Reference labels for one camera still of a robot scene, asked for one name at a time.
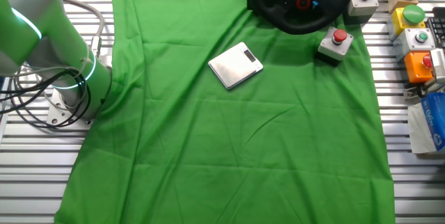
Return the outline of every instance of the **green button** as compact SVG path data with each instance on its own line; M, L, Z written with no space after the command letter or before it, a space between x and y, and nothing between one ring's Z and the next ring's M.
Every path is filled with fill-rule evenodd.
M427 40L427 39L428 39L428 35L427 35L426 33L420 33L420 34L419 34L419 37L420 37L422 40Z
M408 5L403 9L403 17L411 24L419 24L425 19L425 11L416 5Z

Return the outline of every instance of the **red push button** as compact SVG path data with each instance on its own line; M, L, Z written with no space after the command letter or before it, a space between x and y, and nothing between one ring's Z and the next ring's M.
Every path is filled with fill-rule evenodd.
M425 55L422 59L422 65L426 68L432 68L431 56Z
M343 29L337 29L334 32L334 43L341 44L346 38L348 37L348 34Z
M300 10L306 10L311 6L311 0L297 0L297 8Z

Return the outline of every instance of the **cardboard box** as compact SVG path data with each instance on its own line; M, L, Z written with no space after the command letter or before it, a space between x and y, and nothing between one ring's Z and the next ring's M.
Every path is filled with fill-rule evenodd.
M396 8L404 8L408 5L417 5L419 0L388 0L388 12L392 14Z

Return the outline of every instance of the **steering wheel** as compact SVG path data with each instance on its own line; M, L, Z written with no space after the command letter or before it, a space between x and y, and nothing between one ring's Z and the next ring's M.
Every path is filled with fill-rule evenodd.
M300 0L248 0L248 7L281 31L299 35L331 24L343 13L350 0L310 0L309 9L306 9L308 1L304 1L300 6Z

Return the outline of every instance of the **metal slat table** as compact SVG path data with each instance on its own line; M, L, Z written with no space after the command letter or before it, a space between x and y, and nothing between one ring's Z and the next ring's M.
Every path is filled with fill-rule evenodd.
M111 0L79 0L105 16L101 61L111 64L114 41ZM380 114L387 142L388 160L394 179L396 222L445 223L445 156L411 153L407 106L401 75L394 58L385 22L388 3L362 27L371 56ZM445 0L419 0L427 17ZM90 43L98 20L88 11L65 5L68 17ZM33 113L46 118L49 103L39 97L30 105ZM61 131L43 131L26 124L16 113L0 122L0 223L53 223L60 206L72 164L88 126L80 122Z

